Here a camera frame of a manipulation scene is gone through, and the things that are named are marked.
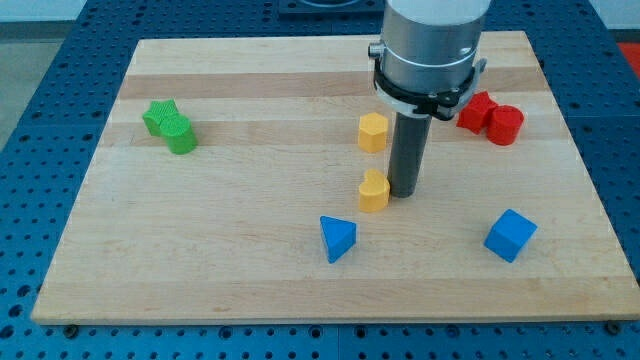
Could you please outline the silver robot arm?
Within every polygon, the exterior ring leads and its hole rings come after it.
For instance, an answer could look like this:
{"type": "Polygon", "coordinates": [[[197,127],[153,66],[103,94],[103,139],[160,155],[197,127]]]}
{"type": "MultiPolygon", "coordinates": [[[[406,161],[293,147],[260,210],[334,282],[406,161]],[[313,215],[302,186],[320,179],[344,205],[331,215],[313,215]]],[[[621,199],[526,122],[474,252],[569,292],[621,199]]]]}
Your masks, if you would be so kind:
{"type": "Polygon", "coordinates": [[[448,121],[471,100],[485,69],[477,59],[490,0],[387,0],[369,45],[377,95],[397,113],[448,121]]]}

